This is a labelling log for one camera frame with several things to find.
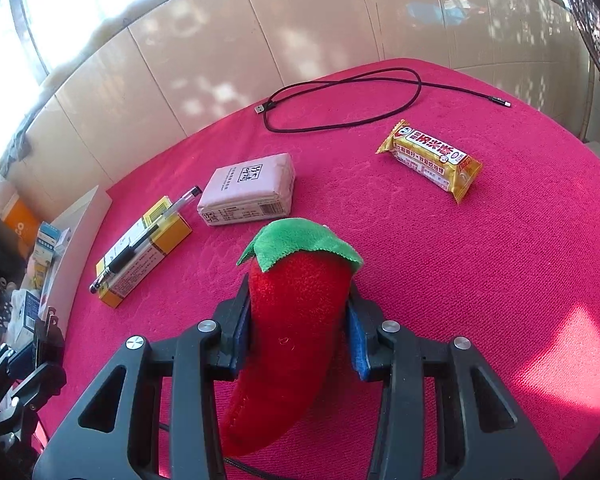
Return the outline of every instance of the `yellow medicine box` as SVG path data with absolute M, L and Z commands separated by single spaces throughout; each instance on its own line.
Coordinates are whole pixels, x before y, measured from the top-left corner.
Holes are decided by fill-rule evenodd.
M 99 275 L 116 255 L 129 244 L 137 240 L 142 232 L 151 225 L 171 205 L 168 196 L 163 196 L 141 219 L 107 251 L 107 254 L 96 264 L 96 276 Z M 138 283 L 191 232 L 191 227 L 179 215 L 175 214 L 138 249 L 133 259 L 116 275 L 103 283 L 98 290 L 98 297 L 110 307 L 116 308 Z

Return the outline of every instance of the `black usb cable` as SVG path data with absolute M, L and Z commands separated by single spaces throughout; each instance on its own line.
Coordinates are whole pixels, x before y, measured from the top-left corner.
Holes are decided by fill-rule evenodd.
M 171 429 L 169 427 L 169 425 L 165 424 L 164 422 L 159 422 L 158 426 L 160 427 L 161 430 L 167 431 L 167 432 Z M 262 478 L 262 480 L 296 480 L 295 478 L 286 478 L 284 476 L 278 476 L 278 475 L 274 475 L 272 473 L 267 473 L 266 471 L 263 471 L 262 469 L 252 467 L 248 464 L 245 464 L 244 462 L 240 462 L 239 460 L 236 460 L 235 458 L 229 458 L 229 457 L 225 456 L 224 462 L 227 463 L 228 465 L 234 466 L 237 469 L 240 469 L 241 471 L 244 471 L 247 474 L 250 474 L 257 478 Z
M 385 73 L 385 72 L 409 72 L 409 73 L 413 74 L 416 79 L 413 80 L 413 79 L 403 79 L 403 78 L 398 78 L 398 77 L 375 76 L 376 74 L 381 74 L 381 73 Z M 299 95 L 309 94 L 310 92 L 316 92 L 318 90 L 329 88 L 331 86 L 347 84 L 347 83 L 360 83 L 360 82 L 365 82 L 365 81 L 393 81 L 393 82 L 407 83 L 407 84 L 416 85 L 416 91 L 413 93 L 413 96 L 411 97 L 411 99 L 409 99 L 409 101 L 406 104 L 403 104 L 401 107 L 396 108 L 395 110 L 392 110 L 390 112 L 378 115 L 376 117 L 362 119 L 359 121 L 351 121 L 349 123 L 338 123 L 338 124 L 324 124 L 321 126 L 309 126 L 307 128 L 276 128 L 274 126 L 271 126 L 271 124 L 269 123 L 269 117 L 267 115 L 267 112 L 272 110 L 276 106 L 278 106 L 280 103 L 288 101 L 289 99 L 298 97 Z M 311 88 L 307 88 L 307 89 L 301 90 L 299 92 L 295 92 L 295 93 L 286 95 L 278 100 L 274 100 L 282 92 L 285 92 L 292 88 L 298 88 L 301 86 L 305 86 L 305 85 L 313 85 L 313 86 Z M 429 82 L 423 81 L 420 78 L 420 75 L 412 68 L 396 67 L 396 68 L 381 68 L 380 70 L 372 70 L 371 72 L 365 72 L 363 74 L 346 77 L 344 79 L 338 79 L 338 80 L 334 80 L 334 81 L 326 81 L 326 80 L 305 81 L 302 83 L 296 83 L 293 85 L 285 86 L 284 88 L 281 88 L 277 92 L 274 92 L 271 95 L 271 97 L 269 97 L 269 99 L 267 99 L 265 102 L 263 102 L 263 104 L 256 106 L 255 110 L 257 113 L 263 114 L 262 117 L 264 119 L 265 128 L 275 134 L 303 134 L 303 133 L 308 133 L 308 132 L 319 132 L 321 130 L 335 130 L 336 128 L 353 128 L 354 126 L 362 126 L 363 124 L 375 123 L 376 121 L 381 121 L 382 119 L 391 117 L 393 115 L 396 115 L 396 114 L 399 114 L 399 113 L 405 111 L 416 101 L 416 99 L 420 95 L 420 92 L 422 91 L 423 86 L 428 86 L 428 87 L 432 87 L 432 88 L 440 88 L 440 89 L 444 89 L 444 90 L 453 90 L 456 92 L 464 92 L 465 94 L 471 94 L 476 97 L 481 97 L 483 99 L 487 99 L 487 100 L 491 101 L 492 103 L 496 103 L 500 106 L 511 108 L 511 103 L 509 101 L 505 101 L 504 99 L 501 99 L 499 97 L 490 96 L 487 94 L 483 94 L 481 92 L 476 92 L 474 90 L 469 90 L 468 88 L 462 88 L 459 86 L 443 85 L 443 84 L 439 84 L 439 83 L 429 83 Z

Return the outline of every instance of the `cardboard box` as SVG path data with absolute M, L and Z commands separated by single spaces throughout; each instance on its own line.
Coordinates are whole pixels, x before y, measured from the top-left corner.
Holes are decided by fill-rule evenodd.
M 99 275 L 116 255 L 133 243 L 147 226 L 151 225 L 171 205 L 168 196 L 162 197 L 141 219 L 107 251 L 97 263 L 96 275 Z M 191 228 L 179 215 L 174 215 L 168 222 L 151 235 L 151 243 L 145 244 L 124 269 L 104 283 L 98 290 L 98 297 L 110 307 L 116 308 L 138 283 L 173 249 L 186 238 Z
M 28 249 L 27 253 L 29 253 L 36 244 L 40 220 L 36 218 L 17 193 L 4 206 L 0 213 L 0 219 L 15 231 L 24 242 L 25 247 Z
M 209 226 L 288 216 L 296 172 L 288 153 L 219 168 L 198 202 Z
M 18 290 L 17 293 L 20 301 L 14 301 L 13 312 L 11 313 L 13 340 L 9 342 L 9 346 L 19 350 L 33 338 L 36 320 L 39 319 L 40 314 L 40 300 L 28 290 Z
M 45 267 L 38 262 L 33 262 L 33 278 L 31 280 L 31 286 L 34 290 L 42 290 L 45 286 L 46 270 L 49 267 Z

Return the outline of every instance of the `red table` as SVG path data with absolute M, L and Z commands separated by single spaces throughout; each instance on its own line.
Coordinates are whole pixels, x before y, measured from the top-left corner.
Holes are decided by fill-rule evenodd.
M 506 96 L 412 59 L 342 75 L 389 66 Z M 333 88 L 281 105 L 271 120 L 286 127 L 352 121 L 397 108 L 413 89 L 389 82 Z M 365 266 L 356 283 L 388 318 L 419 336 L 470 338 L 565 474 L 600 431 L 600 162 L 557 123 L 510 100 L 513 107 L 504 108 L 425 88 L 400 116 L 301 135 L 269 133 L 248 107 L 125 177 L 109 191 L 113 204 L 80 280 L 64 359 L 68 383 L 43 410 L 46 426 L 58 426 L 128 336 L 175 336 L 231 297 L 246 272 L 235 262 L 264 223 L 209 228 L 193 208 L 185 211 L 193 234 L 117 310 L 88 293 L 106 249 L 162 195 L 204 186 L 217 167 L 289 152 L 298 174 L 292 215 L 327 224 L 358 250 Z M 484 164 L 460 205 L 390 155 L 374 154 L 401 118 Z M 305 418 L 245 462 L 302 479 L 365 477 L 379 385 L 357 380 L 344 347 L 333 367 Z M 230 388 L 216 388 L 219 412 Z M 168 398 L 163 404 L 168 420 Z M 428 430 L 428 445 L 434 441 Z M 430 454 L 426 462 L 431 472 Z M 228 474 L 243 475 L 230 467 Z

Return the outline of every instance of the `usb connector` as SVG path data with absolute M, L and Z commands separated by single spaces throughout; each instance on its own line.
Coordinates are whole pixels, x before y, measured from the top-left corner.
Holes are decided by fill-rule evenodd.
M 511 108 L 511 103 L 509 101 L 505 101 L 504 99 L 500 99 L 499 97 L 489 97 L 489 101 L 492 101 L 501 106 L 506 106 L 507 108 Z
M 261 114 L 265 111 L 271 110 L 272 108 L 276 107 L 276 103 L 273 101 L 265 101 L 263 102 L 263 104 L 258 105 L 254 108 L 254 110 L 256 110 L 257 114 Z

